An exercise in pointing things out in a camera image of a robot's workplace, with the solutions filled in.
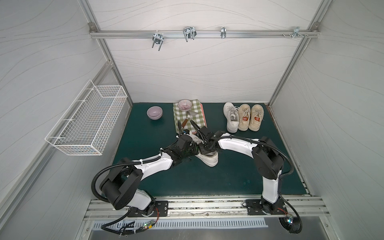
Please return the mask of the white sneaker with laces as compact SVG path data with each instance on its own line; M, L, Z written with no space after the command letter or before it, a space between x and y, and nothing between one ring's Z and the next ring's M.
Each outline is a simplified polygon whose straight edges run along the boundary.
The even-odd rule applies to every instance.
M190 137L193 139L193 141L196 143L196 144L200 144L202 143L203 141L197 137L196 135L192 134L192 133L189 133ZM201 151L199 150L199 153L196 155L196 157L198 159L200 159L203 163L205 163L207 166L209 167L214 167L218 164L219 162L219 154L217 151L215 152L211 152L211 153L208 153L208 154L202 154Z

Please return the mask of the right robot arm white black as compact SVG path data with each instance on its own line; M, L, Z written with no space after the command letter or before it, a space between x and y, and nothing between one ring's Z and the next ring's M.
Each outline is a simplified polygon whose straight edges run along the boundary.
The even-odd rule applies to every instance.
M268 137L248 139L225 133L211 132L203 127L197 131L203 141L201 150L204 153L231 150L254 159L259 174L263 177L262 203L276 204L279 199L279 178L285 163L284 154L276 148Z

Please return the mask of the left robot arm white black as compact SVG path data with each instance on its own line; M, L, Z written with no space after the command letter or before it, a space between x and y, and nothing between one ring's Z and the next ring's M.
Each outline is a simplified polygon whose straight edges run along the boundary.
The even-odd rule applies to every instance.
M131 161L123 158L94 177L92 191L100 200L113 205L115 210L133 207L150 215L155 199L139 190L141 181L158 172L169 170L183 159L199 153L199 146L189 135L181 135L172 145L161 149L153 157Z

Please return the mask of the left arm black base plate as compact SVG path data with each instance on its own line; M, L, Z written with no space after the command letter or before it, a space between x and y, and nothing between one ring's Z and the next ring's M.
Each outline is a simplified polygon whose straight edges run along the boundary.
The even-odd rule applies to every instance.
M129 218L140 218L140 217L166 217L168 215L168 201L152 201L144 210L131 207Z

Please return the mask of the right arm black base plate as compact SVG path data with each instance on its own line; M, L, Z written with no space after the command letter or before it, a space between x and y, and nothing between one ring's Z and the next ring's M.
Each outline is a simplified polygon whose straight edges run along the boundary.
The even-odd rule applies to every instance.
M263 197L260 199L249 199L243 203L243 206L247 209L247 214L250 216L286 215L288 213L286 205L281 198L278 198L273 204Z

